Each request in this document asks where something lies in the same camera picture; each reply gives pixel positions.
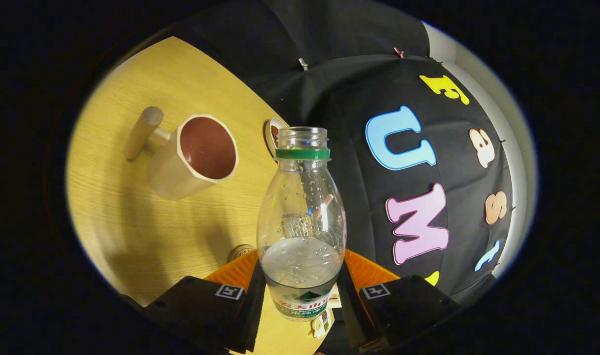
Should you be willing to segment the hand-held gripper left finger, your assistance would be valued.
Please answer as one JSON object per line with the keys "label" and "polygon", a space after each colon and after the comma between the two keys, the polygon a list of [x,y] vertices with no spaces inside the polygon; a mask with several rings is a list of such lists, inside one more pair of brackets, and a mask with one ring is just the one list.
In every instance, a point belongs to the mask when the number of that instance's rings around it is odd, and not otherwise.
{"label": "hand-held gripper left finger", "polygon": [[252,353],[263,308],[264,272],[249,251],[205,278],[183,277],[156,300],[128,305],[212,355]]}

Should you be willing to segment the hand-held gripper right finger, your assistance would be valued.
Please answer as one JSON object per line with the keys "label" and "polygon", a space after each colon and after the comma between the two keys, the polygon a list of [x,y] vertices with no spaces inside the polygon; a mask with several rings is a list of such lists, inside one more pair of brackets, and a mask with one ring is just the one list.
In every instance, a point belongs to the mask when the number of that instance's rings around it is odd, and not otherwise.
{"label": "hand-held gripper right finger", "polygon": [[337,287],[350,346],[361,354],[401,348],[461,310],[423,277],[399,277],[350,250]]}

